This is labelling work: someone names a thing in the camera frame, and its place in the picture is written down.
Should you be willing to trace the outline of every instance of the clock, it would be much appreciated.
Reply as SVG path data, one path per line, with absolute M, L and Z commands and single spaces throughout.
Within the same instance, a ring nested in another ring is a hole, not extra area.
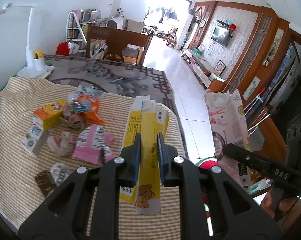
M 200 21 L 199 27 L 203 28 L 205 24 L 206 24 L 206 20 L 203 19 Z

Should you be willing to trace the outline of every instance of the hand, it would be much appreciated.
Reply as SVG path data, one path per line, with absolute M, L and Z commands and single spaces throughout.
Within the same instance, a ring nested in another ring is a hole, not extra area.
M 282 200 L 278 206 L 279 210 L 285 213 L 290 209 L 290 207 L 295 203 L 296 200 L 297 200 L 296 197 Z M 272 218 L 274 218 L 275 212 L 270 209 L 272 202 L 273 202 L 273 198 L 270 190 L 269 192 L 267 192 L 260 206 L 263 210 L 266 211 L 267 214 L 269 214 Z M 292 208 L 292 210 L 290 210 L 289 213 L 284 218 L 284 221 L 281 224 L 282 231 L 287 231 L 293 225 L 293 223 L 299 217 L 300 214 L 301 214 L 301 199 L 297 201 L 297 203 Z

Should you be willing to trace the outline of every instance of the metal screw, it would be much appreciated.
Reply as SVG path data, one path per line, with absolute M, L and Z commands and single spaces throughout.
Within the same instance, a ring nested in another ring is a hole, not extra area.
M 87 168 L 84 167 L 84 166 L 81 166 L 81 167 L 79 167 L 79 168 L 77 169 L 77 172 L 78 172 L 79 174 L 83 174 L 83 173 L 85 173 L 86 171 L 87 171 Z
M 123 157 L 117 157 L 117 158 L 114 159 L 114 162 L 117 163 L 117 164 L 123 163 L 124 161 L 125 161 L 125 160 L 124 160 Z
M 214 172 L 214 173 L 220 173 L 221 172 L 221 168 L 219 166 L 212 166 L 212 172 Z
M 183 161 L 184 161 L 184 158 L 181 156 L 176 156 L 174 158 L 174 162 L 176 162 L 176 163 L 182 163 Z

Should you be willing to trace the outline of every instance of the doorway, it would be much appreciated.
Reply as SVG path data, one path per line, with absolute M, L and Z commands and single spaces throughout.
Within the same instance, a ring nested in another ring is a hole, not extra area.
M 177 40 L 180 38 L 188 18 L 191 2 L 188 0 L 147 0 L 148 8 L 144 19 L 144 32 L 156 26 L 156 31 L 165 33 L 175 30 Z

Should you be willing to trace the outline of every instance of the patterned wallpaper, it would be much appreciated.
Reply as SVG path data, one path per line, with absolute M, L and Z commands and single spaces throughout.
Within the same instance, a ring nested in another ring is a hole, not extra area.
M 246 46 L 249 36 L 252 33 L 257 17 L 258 13 L 255 12 L 229 7 L 216 7 L 212 21 L 202 42 L 206 48 L 203 56 L 213 67 L 217 65 L 219 60 L 226 65 L 226 69 L 221 75 L 223 79 L 227 79 L 230 72 L 236 65 L 244 47 Z M 209 46 L 213 41 L 211 37 L 217 24 L 216 20 L 223 22 L 230 20 L 237 26 L 237 28 L 233 32 L 233 38 L 230 39 L 227 47 L 223 47 L 222 45 L 215 43 L 211 54 L 208 55 L 207 52 Z

